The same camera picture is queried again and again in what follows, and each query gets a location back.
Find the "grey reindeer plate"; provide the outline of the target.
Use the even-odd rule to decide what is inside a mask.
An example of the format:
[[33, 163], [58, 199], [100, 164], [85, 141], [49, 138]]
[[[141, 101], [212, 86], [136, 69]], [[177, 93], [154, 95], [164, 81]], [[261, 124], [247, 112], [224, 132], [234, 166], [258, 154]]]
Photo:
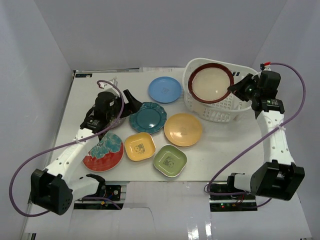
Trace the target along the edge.
[[124, 122], [124, 118], [120, 118], [116, 121], [116, 118], [120, 112], [120, 107], [110, 106], [107, 108], [98, 108], [95, 105], [87, 112], [83, 123], [83, 128], [92, 130], [94, 134], [104, 130], [111, 126], [116, 128]]

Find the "white plastic dish bin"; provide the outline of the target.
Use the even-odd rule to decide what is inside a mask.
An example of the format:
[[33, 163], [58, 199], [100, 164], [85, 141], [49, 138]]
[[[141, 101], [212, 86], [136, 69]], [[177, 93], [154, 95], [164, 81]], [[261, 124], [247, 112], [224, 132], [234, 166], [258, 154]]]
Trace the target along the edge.
[[251, 110], [249, 102], [241, 101], [233, 94], [230, 94], [217, 103], [202, 103], [194, 99], [189, 92], [188, 81], [192, 73], [200, 66], [209, 63], [225, 66], [231, 72], [235, 83], [238, 83], [247, 74], [258, 74], [256, 70], [247, 66], [202, 57], [194, 58], [187, 63], [182, 76], [183, 97], [186, 107], [190, 111], [197, 113], [200, 118], [210, 122], [228, 123], [239, 119], [245, 112]]

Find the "dark red rimmed plate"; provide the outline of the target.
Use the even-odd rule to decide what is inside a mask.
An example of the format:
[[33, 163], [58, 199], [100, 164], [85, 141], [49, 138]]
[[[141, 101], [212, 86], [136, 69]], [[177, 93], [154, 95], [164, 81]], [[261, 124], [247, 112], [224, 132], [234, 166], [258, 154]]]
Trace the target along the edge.
[[234, 84], [231, 71], [219, 63], [206, 63], [197, 67], [188, 78], [191, 96], [204, 104], [218, 103], [230, 95], [228, 88]]

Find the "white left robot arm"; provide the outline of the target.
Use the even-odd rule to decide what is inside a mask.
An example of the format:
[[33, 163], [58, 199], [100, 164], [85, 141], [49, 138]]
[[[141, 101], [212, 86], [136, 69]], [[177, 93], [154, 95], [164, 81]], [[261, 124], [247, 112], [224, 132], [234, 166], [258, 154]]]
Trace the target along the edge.
[[[122, 96], [128, 100], [124, 103]], [[77, 132], [79, 140], [67, 147], [45, 169], [31, 174], [31, 202], [57, 215], [63, 215], [72, 202], [84, 197], [99, 200], [105, 196], [106, 181], [96, 174], [86, 174], [77, 181], [72, 175], [85, 156], [119, 119], [135, 114], [142, 103], [129, 90], [123, 95], [112, 91], [98, 93]]]

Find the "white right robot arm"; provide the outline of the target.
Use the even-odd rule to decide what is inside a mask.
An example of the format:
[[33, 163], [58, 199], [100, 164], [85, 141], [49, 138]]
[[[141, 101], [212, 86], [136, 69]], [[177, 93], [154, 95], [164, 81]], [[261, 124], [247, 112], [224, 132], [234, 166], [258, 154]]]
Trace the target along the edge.
[[303, 167], [291, 156], [284, 123], [284, 104], [276, 98], [281, 76], [263, 70], [260, 75], [247, 74], [228, 90], [241, 101], [250, 101], [255, 119], [265, 137], [263, 164], [254, 173], [232, 173], [225, 187], [226, 195], [236, 200], [249, 192], [255, 196], [289, 201], [305, 177]]

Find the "teal scalloped plate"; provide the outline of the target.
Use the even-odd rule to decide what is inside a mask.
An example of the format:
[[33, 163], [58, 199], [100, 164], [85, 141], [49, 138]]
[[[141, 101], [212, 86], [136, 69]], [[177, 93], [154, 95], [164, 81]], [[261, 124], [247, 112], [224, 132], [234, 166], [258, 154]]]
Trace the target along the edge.
[[138, 133], [159, 132], [167, 121], [167, 112], [155, 102], [143, 102], [138, 112], [129, 117], [130, 126]]

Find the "light blue round plate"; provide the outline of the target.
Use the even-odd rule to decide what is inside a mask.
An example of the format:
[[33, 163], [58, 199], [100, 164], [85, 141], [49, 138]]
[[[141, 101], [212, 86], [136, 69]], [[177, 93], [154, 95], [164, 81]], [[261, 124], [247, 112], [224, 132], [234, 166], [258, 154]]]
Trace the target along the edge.
[[181, 84], [173, 77], [161, 76], [155, 78], [148, 86], [149, 96], [158, 103], [175, 102], [182, 94]]

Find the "paper sheets behind table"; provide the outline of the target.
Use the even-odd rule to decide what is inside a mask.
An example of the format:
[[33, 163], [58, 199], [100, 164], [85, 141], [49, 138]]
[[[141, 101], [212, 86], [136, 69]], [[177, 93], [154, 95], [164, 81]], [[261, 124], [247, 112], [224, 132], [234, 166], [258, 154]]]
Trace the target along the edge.
[[140, 67], [140, 73], [157, 72], [157, 73], [171, 73], [171, 72], [184, 72], [184, 67]]

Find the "black label sticker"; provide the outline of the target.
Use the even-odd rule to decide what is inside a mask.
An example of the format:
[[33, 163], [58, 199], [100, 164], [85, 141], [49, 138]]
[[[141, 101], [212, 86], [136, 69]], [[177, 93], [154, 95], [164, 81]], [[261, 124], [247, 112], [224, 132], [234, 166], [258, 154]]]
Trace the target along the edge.
[[92, 77], [92, 73], [76, 73], [74, 75], [75, 78], [91, 78]]

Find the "yellow square panda dish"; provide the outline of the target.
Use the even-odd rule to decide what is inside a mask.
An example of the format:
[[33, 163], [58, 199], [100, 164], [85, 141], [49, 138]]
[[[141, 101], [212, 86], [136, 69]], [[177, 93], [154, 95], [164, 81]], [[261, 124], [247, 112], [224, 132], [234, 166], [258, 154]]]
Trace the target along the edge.
[[128, 158], [133, 162], [149, 159], [156, 152], [153, 138], [146, 132], [129, 136], [124, 142], [124, 148]]

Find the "red teal flower plate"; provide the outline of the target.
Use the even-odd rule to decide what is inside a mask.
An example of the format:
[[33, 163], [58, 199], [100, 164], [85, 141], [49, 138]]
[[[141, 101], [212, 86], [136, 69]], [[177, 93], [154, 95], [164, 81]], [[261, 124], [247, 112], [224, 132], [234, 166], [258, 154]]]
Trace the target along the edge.
[[124, 155], [124, 144], [113, 132], [107, 132], [101, 141], [93, 147], [82, 163], [90, 171], [102, 173], [116, 167]]

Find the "orange round plate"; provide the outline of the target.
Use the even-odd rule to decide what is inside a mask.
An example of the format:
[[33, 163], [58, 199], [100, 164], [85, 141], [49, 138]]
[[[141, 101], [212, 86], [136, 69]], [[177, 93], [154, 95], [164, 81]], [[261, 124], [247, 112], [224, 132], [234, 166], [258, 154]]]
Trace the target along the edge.
[[177, 113], [167, 119], [164, 125], [166, 138], [179, 147], [195, 145], [202, 137], [200, 120], [189, 113]]

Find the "green square panda dish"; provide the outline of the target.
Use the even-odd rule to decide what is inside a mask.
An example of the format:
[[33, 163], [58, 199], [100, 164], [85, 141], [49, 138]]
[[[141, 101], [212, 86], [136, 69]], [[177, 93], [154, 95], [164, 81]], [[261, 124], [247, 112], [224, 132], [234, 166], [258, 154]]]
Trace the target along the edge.
[[186, 154], [174, 145], [164, 145], [154, 156], [153, 166], [169, 178], [177, 177], [188, 162]]

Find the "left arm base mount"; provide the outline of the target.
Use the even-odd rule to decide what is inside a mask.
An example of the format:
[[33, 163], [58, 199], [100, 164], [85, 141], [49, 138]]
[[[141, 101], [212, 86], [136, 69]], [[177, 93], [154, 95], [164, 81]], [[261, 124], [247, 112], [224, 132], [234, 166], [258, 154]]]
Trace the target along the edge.
[[124, 206], [126, 199], [127, 187], [125, 185], [106, 185], [104, 198], [108, 198], [113, 201], [113, 203], [99, 199], [99, 200], [89, 200], [80, 199], [74, 204], [75, 210], [121, 210]]

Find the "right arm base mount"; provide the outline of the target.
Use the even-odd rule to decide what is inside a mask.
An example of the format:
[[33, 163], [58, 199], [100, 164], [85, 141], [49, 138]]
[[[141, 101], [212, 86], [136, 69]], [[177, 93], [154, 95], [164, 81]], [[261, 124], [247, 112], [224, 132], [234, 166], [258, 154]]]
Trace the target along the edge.
[[257, 211], [256, 197], [247, 195], [209, 195], [211, 213]]

